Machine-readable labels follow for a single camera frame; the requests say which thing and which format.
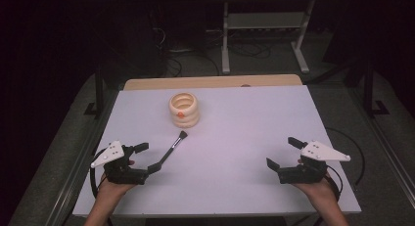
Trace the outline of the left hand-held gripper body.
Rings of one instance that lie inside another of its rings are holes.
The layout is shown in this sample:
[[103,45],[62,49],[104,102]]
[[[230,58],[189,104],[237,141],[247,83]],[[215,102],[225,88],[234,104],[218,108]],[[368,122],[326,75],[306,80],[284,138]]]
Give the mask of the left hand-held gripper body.
[[130,166],[130,157],[134,146],[122,145],[118,140],[111,142],[92,160],[90,167],[104,166],[108,180],[117,184],[143,185],[149,176],[147,169],[134,169]]

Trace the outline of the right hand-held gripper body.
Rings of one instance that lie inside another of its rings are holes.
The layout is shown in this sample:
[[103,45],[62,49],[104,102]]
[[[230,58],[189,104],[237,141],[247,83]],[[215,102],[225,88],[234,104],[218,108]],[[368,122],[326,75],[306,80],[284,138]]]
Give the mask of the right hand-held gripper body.
[[300,164],[295,167],[280,167],[278,175],[281,184],[317,183],[327,172],[328,161],[350,161],[349,155],[343,154],[321,142],[306,142],[300,150]]

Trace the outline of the black makeup brush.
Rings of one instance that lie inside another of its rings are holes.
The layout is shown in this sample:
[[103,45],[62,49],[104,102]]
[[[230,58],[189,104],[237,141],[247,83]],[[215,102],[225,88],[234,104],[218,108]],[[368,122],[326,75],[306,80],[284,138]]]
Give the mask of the black makeup brush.
[[173,153],[173,151],[178,147],[178,145],[188,136],[188,134],[182,130],[178,136],[178,138],[174,141],[168,151],[164,154],[164,156],[160,160],[160,164],[163,163],[168,159],[168,157]]

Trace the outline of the cream ribbed brush holder cup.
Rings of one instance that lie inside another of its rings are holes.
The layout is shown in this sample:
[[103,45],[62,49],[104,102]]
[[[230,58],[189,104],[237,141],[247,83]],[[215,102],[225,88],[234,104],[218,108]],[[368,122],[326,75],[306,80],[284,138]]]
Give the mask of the cream ribbed brush holder cup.
[[169,100],[172,122],[180,128],[195,126],[200,119],[199,102],[192,93],[178,93]]

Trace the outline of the person's left hand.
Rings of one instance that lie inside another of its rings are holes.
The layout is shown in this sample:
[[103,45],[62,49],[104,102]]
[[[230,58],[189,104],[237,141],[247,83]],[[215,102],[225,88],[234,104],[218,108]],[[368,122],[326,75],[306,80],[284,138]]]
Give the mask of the person's left hand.
[[134,184],[117,184],[110,182],[106,174],[103,174],[98,187],[97,200],[120,200],[128,191],[135,187]]

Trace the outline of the person's right hand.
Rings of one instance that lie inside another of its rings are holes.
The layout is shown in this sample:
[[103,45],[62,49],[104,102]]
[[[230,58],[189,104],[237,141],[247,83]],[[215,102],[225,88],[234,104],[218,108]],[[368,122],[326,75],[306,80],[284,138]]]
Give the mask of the person's right hand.
[[314,206],[329,205],[338,202],[331,180],[330,174],[326,173],[317,183],[298,183],[295,187],[305,193]]

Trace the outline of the white board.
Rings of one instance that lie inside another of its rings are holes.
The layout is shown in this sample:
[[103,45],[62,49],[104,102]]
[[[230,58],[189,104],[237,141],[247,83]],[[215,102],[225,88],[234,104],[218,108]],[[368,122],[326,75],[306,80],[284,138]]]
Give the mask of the white board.
[[[268,168],[296,165],[300,152],[289,137],[329,144],[318,110],[305,86],[192,89],[200,121],[159,172],[128,192],[115,210],[127,217],[289,215],[313,212],[297,188],[281,184]],[[174,90],[122,91],[99,143],[149,143],[133,156],[145,168],[164,156],[180,130],[168,102]]]

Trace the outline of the black metal stand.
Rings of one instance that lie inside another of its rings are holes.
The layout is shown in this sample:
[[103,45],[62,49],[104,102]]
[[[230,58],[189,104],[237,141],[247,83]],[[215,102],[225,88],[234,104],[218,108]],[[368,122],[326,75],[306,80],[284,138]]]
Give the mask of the black metal stand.
[[102,75],[102,68],[97,67],[94,74],[95,79],[95,101],[89,103],[84,114],[93,115],[95,118],[99,118],[105,107],[105,95],[104,95],[104,78]]
[[375,115],[389,114],[384,103],[373,99],[374,69],[370,62],[366,65],[364,75],[363,109],[370,117]]

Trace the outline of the wooden table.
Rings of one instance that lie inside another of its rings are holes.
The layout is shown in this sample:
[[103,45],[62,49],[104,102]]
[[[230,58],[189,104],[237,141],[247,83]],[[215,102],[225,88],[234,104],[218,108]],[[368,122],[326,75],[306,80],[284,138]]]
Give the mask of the wooden table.
[[256,86],[298,86],[302,81],[295,74],[236,75],[236,76],[202,76],[175,78],[129,79],[123,89],[157,90],[187,88],[222,88],[222,87],[256,87]]

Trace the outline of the white metal stand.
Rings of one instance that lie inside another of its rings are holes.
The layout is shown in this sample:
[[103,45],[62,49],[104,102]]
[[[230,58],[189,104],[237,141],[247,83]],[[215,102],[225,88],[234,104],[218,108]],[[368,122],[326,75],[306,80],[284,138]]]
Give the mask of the white metal stand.
[[302,41],[305,37],[311,14],[315,5],[310,0],[303,12],[277,12],[277,13],[230,13],[229,3],[223,5],[223,35],[221,47],[222,72],[230,73],[230,59],[228,49],[229,30],[239,29],[282,29],[297,28],[300,34],[296,41],[291,42],[300,71],[309,73],[310,69],[301,51]]

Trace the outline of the metal rail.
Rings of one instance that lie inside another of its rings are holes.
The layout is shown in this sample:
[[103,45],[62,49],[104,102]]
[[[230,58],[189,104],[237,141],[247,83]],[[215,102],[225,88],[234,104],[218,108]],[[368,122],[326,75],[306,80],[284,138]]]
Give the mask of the metal rail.
[[64,186],[48,216],[46,226],[64,226],[71,216],[117,95],[118,92],[114,90],[105,92],[101,99],[92,103],[92,113],[84,115],[86,123],[78,129],[80,143],[73,145],[75,157],[70,163],[69,173],[65,175]]
[[412,207],[415,209],[415,182],[409,176],[408,172],[400,162],[398,156],[396,155],[395,151],[393,150],[391,142],[387,139],[387,136],[381,129],[376,117],[373,116],[371,113],[368,113],[363,108],[363,104],[361,102],[362,98],[358,95],[355,89],[348,89],[347,90],[349,96],[353,100],[353,103],[359,109],[359,112],[366,120],[366,123],[370,127],[371,131],[373,132],[376,140],[380,144],[381,148],[383,149],[387,160],[392,168],[392,173],[397,179],[401,189],[403,190],[406,198],[411,203]]

